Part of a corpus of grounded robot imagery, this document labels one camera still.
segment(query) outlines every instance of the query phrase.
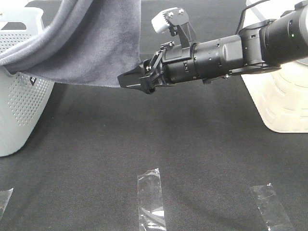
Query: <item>towel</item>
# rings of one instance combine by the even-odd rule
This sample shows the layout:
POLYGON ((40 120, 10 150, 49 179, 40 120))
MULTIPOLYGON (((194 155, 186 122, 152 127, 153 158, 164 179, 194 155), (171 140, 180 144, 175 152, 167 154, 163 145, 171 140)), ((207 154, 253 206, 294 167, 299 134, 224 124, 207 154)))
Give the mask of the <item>towel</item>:
POLYGON ((11 73, 58 83, 119 87, 139 62, 141 0, 63 0, 43 33, 0 54, 11 73))

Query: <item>white plastic basket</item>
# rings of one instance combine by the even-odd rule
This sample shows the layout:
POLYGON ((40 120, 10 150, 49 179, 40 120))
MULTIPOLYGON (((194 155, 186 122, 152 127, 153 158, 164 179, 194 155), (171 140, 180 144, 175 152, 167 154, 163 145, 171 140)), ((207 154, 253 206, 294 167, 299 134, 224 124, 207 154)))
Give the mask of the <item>white plastic basket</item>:
MULTIPOLYGON (((26 30, 0 30, 0 52, 43 31, 38 8, 3 9, 0 23, 19 22, 26 30)), ((0 66, 0 156, 18 151, 36 125, 53 88, 53 82, 16 73, 0 66)))
MULTIPOLYGON (((247 0, 247 5, 257 0, 247 0)), ((264 19, 280 18, 294 10, 300 0, 271 0, 246 12, 244 26, 264 19)), ((242 75, 264 124, 280 133, 308 132, 308 66, 305 61, 282 65, 282 69, 259 75, 242 75)))

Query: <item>tape strip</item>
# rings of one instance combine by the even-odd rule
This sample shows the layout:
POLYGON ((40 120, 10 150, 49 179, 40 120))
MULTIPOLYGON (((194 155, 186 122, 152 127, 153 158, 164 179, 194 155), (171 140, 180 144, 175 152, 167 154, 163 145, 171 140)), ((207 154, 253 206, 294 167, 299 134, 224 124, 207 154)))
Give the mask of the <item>tape strip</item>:
POLYGON ((159 169, 138 176, 140 231, 166 231, 159 169))
POLYGON ((295 231, 272 184, 250 188, 268 231, 295 231))
POLYGON ((13 189, 8 191, 0 191, 0 220, 2 219, 3 213, 8 205, 12 193, 13 189))

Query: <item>screw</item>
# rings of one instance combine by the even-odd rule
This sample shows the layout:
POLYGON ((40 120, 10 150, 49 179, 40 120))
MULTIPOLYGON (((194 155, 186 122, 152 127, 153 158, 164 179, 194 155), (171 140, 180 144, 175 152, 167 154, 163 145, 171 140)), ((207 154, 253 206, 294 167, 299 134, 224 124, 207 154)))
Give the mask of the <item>screw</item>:
POLYGON ((173 12, 169 12, 169 13, 168 13, 168 16, 169 16, 170 18, 172 18, 173 15, 174 15, 173 12))
POLYGON ((182 14, 182 15, 183 15, 183 13, 184 13, 184 9, 180 9, 180 10, 179 10, 179 14, 182 14))

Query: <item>black fabric surface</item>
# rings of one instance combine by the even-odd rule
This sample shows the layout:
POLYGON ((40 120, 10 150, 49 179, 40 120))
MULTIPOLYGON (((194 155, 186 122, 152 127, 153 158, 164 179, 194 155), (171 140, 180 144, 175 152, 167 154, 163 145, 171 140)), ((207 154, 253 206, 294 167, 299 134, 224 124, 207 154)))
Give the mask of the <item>black fabric surface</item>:
MULTIPOLYGON (((144 53, 171 40, 147 26, 174 5, 202 41, 231 35, 244 0, 145 1, 144 53)), ((269 182, 305 231, 307 141, 268 130, 240 77, 154 95, 56 84, 25 147, 0 159, 0 188, 14 187, 0 230, 137 231, 137 175, 158 167, 169 231, 264 231, 249 187, 269 182)))

